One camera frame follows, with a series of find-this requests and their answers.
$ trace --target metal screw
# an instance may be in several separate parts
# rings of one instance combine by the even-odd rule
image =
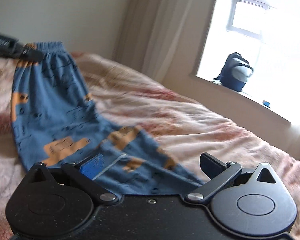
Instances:
[[[147,202],[149,204],[156,204],[157,203],[157,201],[155,199],[148,199]]]
[[[103,193],[100,195],[100,199],[103,201],[113,201],[115,200],[117,197],[112,194],[112,193]]]
[[[203,195],[200,193],[189,193],[187,199],[191,201],[200,201],[203,199]]]

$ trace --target pink blanket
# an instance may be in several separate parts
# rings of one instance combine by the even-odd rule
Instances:
[[[140,124],[162,150],[200,178],[208,179],[199,167],[202,152],[224,162],[235,160],[247,168],[270,163],[298,206],[291,235],[300,239],[299,161],[128,67],[92,54],[74,53],[74,57],[104,117],[121,125]],[[0,240],[11,235],[4,208],[24,176],[8,122],[14,66],[12,60],[0,60]]]

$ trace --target blue pants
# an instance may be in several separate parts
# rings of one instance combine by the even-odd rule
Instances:
[[[62,43],[35,46],[44,60],[18,64],[12,88],[12,127],[26,170],[36,162],[54,168],[101,154],[82,173],[117,195],[183,195],[202,184],[141,127],[122,127],[98,114]]]

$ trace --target beige wall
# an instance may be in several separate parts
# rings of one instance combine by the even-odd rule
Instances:
[[[0,32],[112,58],[129,0],[0,0]]]
[[[232,119],[282,150],[292,140],[290,123],[269,109],[225,87],[191,75],[202,37],[206,37],[215,0],[194,0],[173,62],[163,85],[191,97],[214,112]]]

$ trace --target beige curtain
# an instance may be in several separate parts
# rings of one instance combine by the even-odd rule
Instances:
[[[192,0],[131,0],[115,60],[161,82]]]

